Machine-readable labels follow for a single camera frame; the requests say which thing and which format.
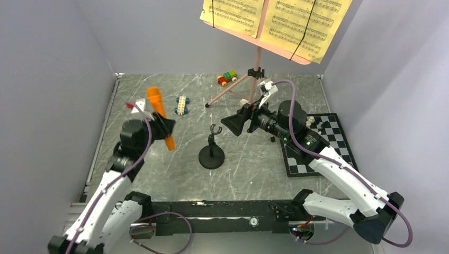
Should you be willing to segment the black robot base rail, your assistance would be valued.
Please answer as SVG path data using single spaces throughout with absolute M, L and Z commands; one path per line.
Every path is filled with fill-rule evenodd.
M 153 202 L 154 219 L 142 215 L 132 225 L 152 225 L 157 236 L 181 233 L 288 233 L 323 217 L 307 215 L 291 200 Z

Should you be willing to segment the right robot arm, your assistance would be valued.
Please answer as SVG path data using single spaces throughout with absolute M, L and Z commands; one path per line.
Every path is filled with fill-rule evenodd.
M 367 242 L 379 244 L 399 215 L 404 198 L 364 178 L 324 137 L 306 126 L 307 118 L 298 102 L 287 100 L 277 112 L 259 102 L 245 104 L 236 114 L 222 118 L 221 123 L 236 136 L 250 121 L 248 133 L 261 129 L 278 137 L 301 156 L 305 165 L 329 179 L 348 198 L 338 200 L 302 189 L 292 200 L 292 213 L 297 219 L 326 217 L 352 227 Z

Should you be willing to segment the orange toy microphone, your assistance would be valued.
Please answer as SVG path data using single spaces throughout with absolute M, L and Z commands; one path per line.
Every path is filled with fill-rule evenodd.
M 158 112 L 162 117 L 166 118 L 166 113 L 165 113 L 165 109 L 163 106 L 162 95 L 161 95 L 158 87 L 153 86 L 153 87 L 147 88 L 147 97 L 153 107 L 153 110 L 155 112 Z M 165 143 L 166 143 L 168 150 L 173 151 L 175 149 L 174 139 L 171 136 L 171 134 L 169 134 L 165 138 Z

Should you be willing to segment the pink music stand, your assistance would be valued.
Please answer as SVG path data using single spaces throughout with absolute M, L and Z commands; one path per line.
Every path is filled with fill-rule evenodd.
M 253 79 L 253 83 L 252 83 L 252 86 L 250 88 L 249 101 L 253 102 L 254 95 L 255 95 L 255 89 L 256 89 L 256 83 L 258 81 L 261 81 L 262 79 L 264 79 L 264 75 L 265 75 L 264 69 L 260 66 L 260 60 L 261 60 L 261 55 L 262 55 L 262 50 L 263 49 L 268 50 L 268 51 L 270 51 L 270 52 L 272 52 L 274 54 L 277 54 L 277 55 L 279 55 L 281 57 L 284 57 L 284 58 L 288 59 L 286 57 L 287 54 L 288 54 L 288 52 L 286 50 L 284 50 L 282 48 L 279 48 L 279 47 L 276 47 L 276 46 L 273 46 L 273 45 L 268 44 L 268 43 L 264 43 L 264 42 L 262 42 L 260 40 L 262 29 L 263 29 L 263 26 L 264 26 L 265 15 L 266 15 L 267 8 L 268 8 L 268 3 L 269 3 L 269 1 L 264 1 L 261 21 L 260 21 L 260 24 L 259 24 L 257 36 L 254 37 L 254 38 L 250 37 L 248 35 L 237 33 L 235 31 L 232 31 L 232 30 L 229 30 L 229 29 L 222 28 L 220 26 L 212 25 L 212 24 L 210 24 L 208 22 L 204 22 L 204 23 L 210 25 L 211 27 L 213 27 L 215 29 L 221 30 L 221 31 L 226 32 L 228 34 L 231 34 L 231 35 L 233 35 L 233 36 L 235 36 L 237 38 L 240 38 L 240 39 L 242 39 L 244 41 L 247 41 L 247 42 L 255 45 L 256 48 L 257 48 L 254 66 L 252 68 L 248 69 L 247 73 L 244 74 L 242 77 L 237 78 L 237 80 L 235 82 L 233 82 L 232 85 L 229 85 L 229 86 L 225 87 L 223 92 L 221 92 L 219 95 L 217 95 L 211 101 L 206 103 L 206 105 L 205 105 L 206 107 L 211 106 L 216 100 L 218 100 L 224 94 L 226 94 L 227 92 L 230 92 L 233 87 L 235 87 L 236 85 L 238 85 L 243 80 L 245 80 L 246 78 L 249 78 L 249 77 L 251 77 Z M 308 60 L 303 59 L 303 58 L 298 57 L 298 56 L 294 56 L 292 60 L 291 59 L 288 59 L 288 60 L 296 62 L 296 63 L 301 64 L 301 65 L 307 65 L 307 64 L 312 63 L 311 61 L 308 61 Z

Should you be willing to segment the black microphone stand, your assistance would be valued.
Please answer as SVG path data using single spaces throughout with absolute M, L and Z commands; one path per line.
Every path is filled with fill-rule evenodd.
M 223 165 L 225 160 L 224 151 L 215 143 L 214 137 L 222 132 L 222 127 L 218 127 L 215 131 L 215 124 L 210 126 L 211 134 L 208 136 L 208 145 L 203 147 L 199 152 L 199 163 L 202 167 L 214 170 Z

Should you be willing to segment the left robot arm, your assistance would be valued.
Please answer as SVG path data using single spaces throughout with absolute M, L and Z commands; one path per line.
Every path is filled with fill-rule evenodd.
M 97 190 L 64 235 L 51 238 L 49 253 L 110 253 L 132 223 L 151 218 L 151 197 L 130 187 L 150 145 L 171 136 L 175 124 L 157 112 L 123 123 Z

